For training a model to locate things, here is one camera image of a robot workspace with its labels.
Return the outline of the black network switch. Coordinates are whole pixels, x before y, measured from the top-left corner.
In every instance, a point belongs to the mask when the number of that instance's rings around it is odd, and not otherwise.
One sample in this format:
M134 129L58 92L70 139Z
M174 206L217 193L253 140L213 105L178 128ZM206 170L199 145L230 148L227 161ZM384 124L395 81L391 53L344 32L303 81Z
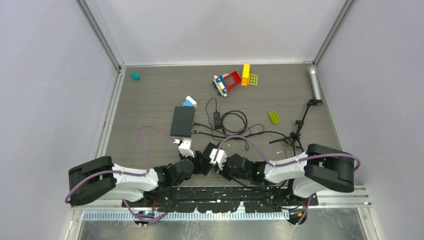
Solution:
M213 144L212 142L210 142L206 148L204 149L204 151L201 154L201 158L202 158L202 163L203 164L212 164L213 166L215 165L215 162L213 162L214 157L211 157L211 154L213 152L213 150L216 150L218 147L217 145Z

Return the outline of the black power adapter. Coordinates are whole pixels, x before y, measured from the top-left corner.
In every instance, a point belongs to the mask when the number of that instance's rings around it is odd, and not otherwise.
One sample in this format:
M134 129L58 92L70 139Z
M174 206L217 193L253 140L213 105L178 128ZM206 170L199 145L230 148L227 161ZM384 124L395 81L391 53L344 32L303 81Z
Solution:
M215 111L213 113L213 122L214 122L214 129L219 130L222 128L222 118L221 113L218 111Z

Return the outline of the green toy brick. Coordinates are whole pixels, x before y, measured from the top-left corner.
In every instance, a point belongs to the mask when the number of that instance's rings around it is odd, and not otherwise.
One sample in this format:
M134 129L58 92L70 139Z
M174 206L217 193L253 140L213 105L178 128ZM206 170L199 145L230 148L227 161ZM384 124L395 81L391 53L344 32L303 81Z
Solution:
M281 122L281 119L279 117L279 115L277 114L276 111L270 111L268 113L268 117L270 119L270 121L272 122L273 125L277 125Z

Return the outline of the black mini tripod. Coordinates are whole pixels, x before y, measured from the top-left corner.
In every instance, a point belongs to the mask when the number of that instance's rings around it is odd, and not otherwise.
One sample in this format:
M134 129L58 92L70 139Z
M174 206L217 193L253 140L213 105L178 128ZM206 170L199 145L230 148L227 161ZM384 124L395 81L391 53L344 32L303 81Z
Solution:
M302 118L295 121L295 125L297 126L296 131L292 131L288 136L285 136L283 138L272 140L269 142L269 144L284 142L285 144L287 144L288 146L292 148L294 155L296 154L296 149L299 149L303 152L304 148L301 143L301 130L304 126L306 116L309 112L310 107L321 106L322 104L323 104L323 101L321 99L316 99L315 97L310 99L306 104L306 108Z

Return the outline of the blue white toy brick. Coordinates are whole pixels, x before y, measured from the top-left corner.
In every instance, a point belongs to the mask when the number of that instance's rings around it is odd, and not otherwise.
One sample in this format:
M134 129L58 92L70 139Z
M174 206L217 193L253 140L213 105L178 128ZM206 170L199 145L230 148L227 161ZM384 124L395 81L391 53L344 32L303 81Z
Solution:
M197 102L191 97L191 96L187 96L185 98L185 101L182 103L183 107L192 107L192 108L196 108L198 106Z

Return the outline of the silver microphone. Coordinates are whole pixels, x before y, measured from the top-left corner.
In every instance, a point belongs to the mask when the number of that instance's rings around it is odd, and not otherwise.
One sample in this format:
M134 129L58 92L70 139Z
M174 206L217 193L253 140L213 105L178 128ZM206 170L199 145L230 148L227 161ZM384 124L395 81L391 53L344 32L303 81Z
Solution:
M312 87L312 93L316 100L322 100L322 91L320 85L319 71L315 65L309 65L307 67L307 73L309 76L310 84Z

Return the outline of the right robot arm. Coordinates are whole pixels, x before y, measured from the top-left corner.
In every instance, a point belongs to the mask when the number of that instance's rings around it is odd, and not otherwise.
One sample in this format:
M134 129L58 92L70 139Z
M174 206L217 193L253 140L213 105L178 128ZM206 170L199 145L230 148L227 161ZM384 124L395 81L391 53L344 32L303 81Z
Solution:
M277 161L250 161L239 154L227 156L215 148L210 163L228 180L247 180L259 189L288 180L285 198L291 205L323 190L352 193L355 171L361 166L356 156L319 144L310 144L306 151Z

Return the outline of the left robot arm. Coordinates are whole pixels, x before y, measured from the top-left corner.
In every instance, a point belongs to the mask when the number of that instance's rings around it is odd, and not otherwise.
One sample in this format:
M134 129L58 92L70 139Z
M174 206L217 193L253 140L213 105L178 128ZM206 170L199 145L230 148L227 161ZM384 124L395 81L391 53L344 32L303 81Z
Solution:
M83 206L96 200L126 200L148 207L154 192L168 191L189 180L192 175L207 175L210 155L196 151L180 161L150 169L123 167L102 156L68 171L69 193L65 203Z

